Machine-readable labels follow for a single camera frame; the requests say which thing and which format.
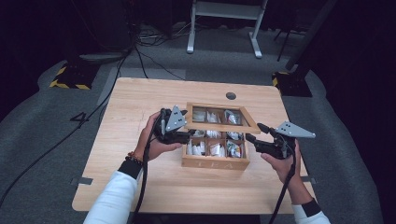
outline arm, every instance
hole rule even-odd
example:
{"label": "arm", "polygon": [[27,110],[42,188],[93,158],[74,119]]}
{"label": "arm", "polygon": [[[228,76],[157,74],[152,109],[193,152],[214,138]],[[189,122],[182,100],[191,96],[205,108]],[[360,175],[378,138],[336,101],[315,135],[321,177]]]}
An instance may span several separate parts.
{"label": "arm", "polygon": [[[292,208],[294,211],[294,218],[298,224],[327,224],[330,223],[329,219],[323,214],[316,200],[306,189],[303,180],[300,176],[301,171],[301,152],[298,141],[296,140],[296,172],[291,178],[288,191],[291,198]],[[268,161],[276,170],[277,175],[282,183],[285,183],[286,176],[288,175],[290,166],[292,165],[292,157],[283,161],[262,153],[262,158]]]}
{"label": "arm", "polygon": [[[153,114],[149,117],[146,127],[139,136],[134,157],[136,160],[126,160],[122,163],[120,169],[113,173],[105,189],[98,196],[90,212],[85,218],[85,224],[100,223],[126,223],[131,212],[134,194],[137,189],[137,180],[142,170],[142,161],[146,143],[149,140],[154,121],[160,113]],[[172,151],[181,147],[180,143],[165,145],[152,140],[149,149],[149,159],[154,160],[165,151]]]}

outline gray carpet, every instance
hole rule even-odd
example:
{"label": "gray carpet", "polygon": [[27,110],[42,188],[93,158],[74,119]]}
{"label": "gray carpet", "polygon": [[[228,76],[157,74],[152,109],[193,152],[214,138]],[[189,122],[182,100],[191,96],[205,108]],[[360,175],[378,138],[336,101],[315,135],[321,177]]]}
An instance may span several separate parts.
{"label": "gray carpet", "polygon": [[[258,41],[263,57],[258,60],[248,40],[251,30],[203,30],[197,33],[193,54],[186,53],[187,36],[158,47],[139,49],[186,80],[272,85],[271,75],[285,71],[287,59],[296,49],[293,45],[298,45],[301,38],[290,37],[292,45],[286,46],[278,63],[283,37],[274,42],[275,32],[260,31]],[[142,59],[148,77],[177,79],[151,59],[144,56]],[[116,74],[117,63],[104,64],[89,91],[50,88],[63,63],[43,73],[38,80],[40,92],[17,106],[0,123],[2,194],[25,168],[78,126],[77,122],[69,121],[72,117],[80,112],[90,114],[97,107]],[[121,75],[142,77],[135,51],[122,65]],[[332,223],[382,223],[375,184],[349,132],[327,102],[318,77],[310,72],[306,81],[312,98],[283,96],[282,100],[292,122],[317,134],[314,140],[301,139],[301,146],[308,172],[317,181],[313,186],[319,204]],[[86,213],[73,210],[76,186],[70,182],[82,175],[99,127],[101,109],[17,182],[0,209],[0,223],[82,223]],[[262,215],[262,223],[269,218]],[[279,215],[276,223],[293,223],[293,216]]]}

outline white sleeve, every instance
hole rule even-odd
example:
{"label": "white sleeve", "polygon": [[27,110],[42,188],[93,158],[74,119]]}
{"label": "white sleeve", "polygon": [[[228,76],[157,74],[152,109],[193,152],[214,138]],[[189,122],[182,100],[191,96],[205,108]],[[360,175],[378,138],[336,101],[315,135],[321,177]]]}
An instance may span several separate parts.
{"label": "white sleeve", "polygon": [[303,206],[300,204],[292,205],[292,208],[297,224],[330,224],[330,220],[323,214],[322,211],[310,216],[309,212],[305,211]]}
{"label": "white sleeve", "polygon": [[126,223],[136,188],[137,181],[130,175],[114,172],[86,216],[84,224]]}

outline bracelet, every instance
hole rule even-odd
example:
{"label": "bracelet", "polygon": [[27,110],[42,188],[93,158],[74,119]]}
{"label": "bracelet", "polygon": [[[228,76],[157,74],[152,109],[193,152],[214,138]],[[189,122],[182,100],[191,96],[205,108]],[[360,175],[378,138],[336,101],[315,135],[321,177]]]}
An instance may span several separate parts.
{"label": "bracelet", "polygon": [[133,151],[128,153],[128,156],[125,157],[125,160],[127,161],[134,161],[139,165],[143,165],[143,159],[140,157],[137,157]]}
{"label": "bracelet", "polygon": [[143,166],[143,162],[139,161],[137,158],[127,156],[127,157],[125,157],[125,160],[133,161],[134,163],[137,163],[138,165]]}

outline white shelf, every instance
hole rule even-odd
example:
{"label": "white shelf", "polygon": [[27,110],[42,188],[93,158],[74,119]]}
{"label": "white shelf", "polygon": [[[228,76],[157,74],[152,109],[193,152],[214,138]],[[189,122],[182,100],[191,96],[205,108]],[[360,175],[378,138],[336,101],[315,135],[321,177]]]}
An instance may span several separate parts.
{"label": "white shelf", "polygon": [[262,23],[262,15],[264,14],[266,0],[262,0],[261,6],[244,6],[236,4],[224,4],[224,3],[212,3],[212,2],[200,2],[194,0],[191,8],[191,31],[189,36],[189,43],[187,45],[187,52],[194,52],[194,41],[195,41],[195,16],[210,16],[210,17],[222,17],[222,18],[235,18],[256,21],[254,32],[248,34],[251,46],[253,47],[256,58],[262,57],[259,44],[257,43],[257,33]]}
{"label": "white shelf", "polygon": [[212,2],[197,2],[196,15],[235,18],[245,20],[257,20],[260,14],[260,6],[243,6]]}

